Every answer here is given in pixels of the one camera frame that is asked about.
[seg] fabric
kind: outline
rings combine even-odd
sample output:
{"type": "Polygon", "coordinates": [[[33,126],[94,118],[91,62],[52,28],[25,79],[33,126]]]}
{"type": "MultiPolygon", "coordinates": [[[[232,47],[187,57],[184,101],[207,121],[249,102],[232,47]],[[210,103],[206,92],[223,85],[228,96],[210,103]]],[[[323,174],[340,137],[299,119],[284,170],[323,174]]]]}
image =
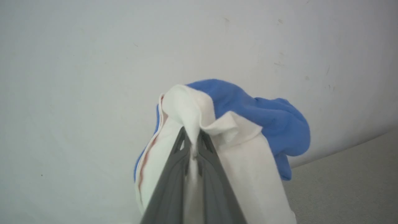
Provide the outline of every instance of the fabric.
{"type": "Polygon", "coordinates": [[[211,136],[248,223],[295,223],[279,176],[282,172],[290,178],[286,172],[290,167],[287,160],[274,156],[283,158],[286,154],[303,153],[306,150],[302,149],[303,145],[309,145],[309,129],[303,116],[287,101],[254,99],[236,85],[206,80],[177,85],[162,94],[158,114],[157,131],[136,164],[136,196],[142,212],[184,126],[192,142],[184,196],[187,223],[200,223],[202,218],[201,179],[195,161],[196,138],[201,129],[211,136]],[[292,133],[300,128],[307,131],[306,135],[292,133]],[[277,135],[283,134],[286,136],[283,141],[291,144],[274,143],[272,150],[266,135],[277,141],[277,135]]]}

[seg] white fabric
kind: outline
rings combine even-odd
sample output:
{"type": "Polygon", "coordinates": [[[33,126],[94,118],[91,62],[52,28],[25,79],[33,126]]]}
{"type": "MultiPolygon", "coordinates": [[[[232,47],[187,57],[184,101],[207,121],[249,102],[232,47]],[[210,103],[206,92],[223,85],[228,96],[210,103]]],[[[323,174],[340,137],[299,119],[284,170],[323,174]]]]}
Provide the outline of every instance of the white fabric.
{"type": "Polygon", "coordinates": [[[210,96],[183,85],[176,85],[160,96],[159,114],[159,129],[137,168],[136,195],[142,212],[148,206],[177,134],[184,126],[192,142],[184,196],[186,223],[203,223],[202,183],[195,160],[200,129],[211,136],[248,223],[296,223],[260,126],[234,112],[216,120],[210,96]]]}

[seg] folded fabric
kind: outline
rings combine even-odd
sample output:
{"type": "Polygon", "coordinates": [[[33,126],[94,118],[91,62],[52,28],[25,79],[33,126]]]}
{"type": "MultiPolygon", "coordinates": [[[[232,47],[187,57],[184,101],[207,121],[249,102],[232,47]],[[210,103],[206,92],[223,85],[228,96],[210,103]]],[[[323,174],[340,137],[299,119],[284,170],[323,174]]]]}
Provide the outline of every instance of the folded fabric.
{"type": "MultiPolygon", "coordinates": [[[[283,180],[292,177],[287,155],[303,154],[310,145],[310,128],[304,116],[287,100],[278,98],[267,100],[252,98],[244,90],[232,83],[208,79],[197,81],[187,86],[208,95],[213,103],[215,119],[228,111],[248,119],[261,126],[262,134],[269,143],[279,174],[283,180]]],[[[157,125],[159,127],[159,110],[157,125]]]]}
{"type": "MultiPolygon", "coordinates": [[[[217,82],[236,87],[218,80],[210,81],[213,84],[217,82]]],[[[241,94],[236,96],[236,100],[247,96],[242,93],[244,92],[241,91],[241,94]]],[[[254,112],[259,100],[252,100],[255,104],[246,107],[254,112]]],[[[144,212],[148,206],[177,134],[184,126],[192,142],[189,172],[183,191],[184,223],[203,222],[202,184],[195,160],[196,141],[200,130],[211,136],[248,223],[296,223],[273,153],[262,133],[264,127],[238,114],[239,110],[225,110],[216,114],[217,107],[222,108],[218,104],[220,102],[224,107],[234,108],[234,102],[223,102],[219,99],[216,104],[210,94],[189,85],[176,85],[160,96],[157,131],[137,162],[136,197],[141,211],[144,212]]]]}

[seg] gray floor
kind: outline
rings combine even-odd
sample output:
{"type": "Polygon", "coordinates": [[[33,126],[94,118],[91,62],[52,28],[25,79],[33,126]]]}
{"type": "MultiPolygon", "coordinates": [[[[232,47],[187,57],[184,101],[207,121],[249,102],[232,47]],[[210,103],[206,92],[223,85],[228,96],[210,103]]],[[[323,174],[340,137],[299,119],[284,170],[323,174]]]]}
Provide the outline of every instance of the gray floor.
{"type": "Polygon", "coordinates": [[[293,169],[299,224],[398,223],[398,131],[293,169]]]}

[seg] cloth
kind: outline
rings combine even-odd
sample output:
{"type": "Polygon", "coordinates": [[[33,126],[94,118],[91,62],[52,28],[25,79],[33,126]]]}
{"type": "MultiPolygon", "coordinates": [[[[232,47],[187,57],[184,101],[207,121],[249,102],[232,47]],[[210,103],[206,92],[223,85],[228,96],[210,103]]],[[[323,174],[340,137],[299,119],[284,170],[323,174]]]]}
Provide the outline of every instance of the cloth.
{"type": "Polygon", "coordinates": [[[202,218],[201,179],[195,161],[200,129],[211,136],[248,223],[295,223],[279,176],[290,178],[286,172],[290,167],[287,159],[280,158],[308,148],[308,124],[287,101],[251,98],[238,86],[220,80],[177,85],[160,96],[157,130],[136,164],[137,203],[142,212],[182,126],[192,142],[184,191],[187,223],[200,223],[202,218]],[[306,134],[294,134],[303,129],[306,134]],[[267,136],[291,144],[275,143],[272,150],[267,136]]]}

